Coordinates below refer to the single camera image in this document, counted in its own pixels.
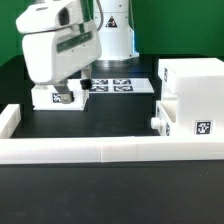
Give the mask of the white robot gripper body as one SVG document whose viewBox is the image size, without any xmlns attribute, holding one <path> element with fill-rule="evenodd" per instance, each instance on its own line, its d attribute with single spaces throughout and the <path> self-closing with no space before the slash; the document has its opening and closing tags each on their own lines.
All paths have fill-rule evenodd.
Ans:
<svg viewBox="0 0 224 224">
<path fill-rule="evenodd" d="M 30 79 L 55 85 L 96 61 L 102 53 L 88 0 L 43 0 L 17 19 Z"/>
</svg>

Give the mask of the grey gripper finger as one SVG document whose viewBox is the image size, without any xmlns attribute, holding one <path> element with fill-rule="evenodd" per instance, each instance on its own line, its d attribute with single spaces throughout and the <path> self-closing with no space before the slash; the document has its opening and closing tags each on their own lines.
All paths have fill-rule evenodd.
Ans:
<svg viewBox="0 0 224 224">
<path fill-rule="evenodd" d="M 89 90 L 92 88 L 91 74 L 92 74 L 92 67 L 90 65 L 84 67 L 81 70 L 80 84 L 83 90 Z"/>
<path fill-rule="evenodd" d="M 60 82 L 56 84 L 54 88 L 58 92 L 63 104 L 70 104 L 73 102 L 73 92 L 68 88 L 66 82 Z"/>
</svg>

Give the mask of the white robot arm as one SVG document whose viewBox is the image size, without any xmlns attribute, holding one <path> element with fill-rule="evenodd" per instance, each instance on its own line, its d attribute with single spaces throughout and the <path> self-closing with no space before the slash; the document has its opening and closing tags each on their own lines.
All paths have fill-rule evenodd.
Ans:
<svg viewBox="0 0 224 224">
<path fill-rule="evenodd" d="M 81 109 L 94 64 L 117 66 L 138 58 L 128 0 L 36 0 L 17 19 L 22 50 L 41 110 Z"/>
</svg>

